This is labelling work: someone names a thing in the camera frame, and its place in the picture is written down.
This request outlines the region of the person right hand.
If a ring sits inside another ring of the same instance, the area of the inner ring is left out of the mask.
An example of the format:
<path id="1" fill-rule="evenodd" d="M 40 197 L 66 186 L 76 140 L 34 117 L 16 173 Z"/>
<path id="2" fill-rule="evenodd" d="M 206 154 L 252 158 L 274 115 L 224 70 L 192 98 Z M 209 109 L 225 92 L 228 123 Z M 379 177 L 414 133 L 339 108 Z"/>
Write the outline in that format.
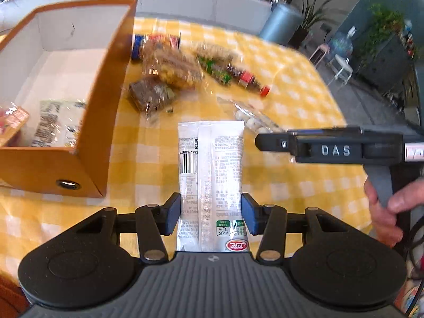
<path id="1" fill-rule="evenodd" d="M 369 178 L 364 183 L 364 192 L 369 200 L 369 211 L 377 240 L 393 248 L 403 239 L 403 231 L 396 226 L 396 215 L 413 210 L 424 201 L 423 178 L 411 182 L 391 196 L 387 208 L 381 206 L 378 193 Z"/>

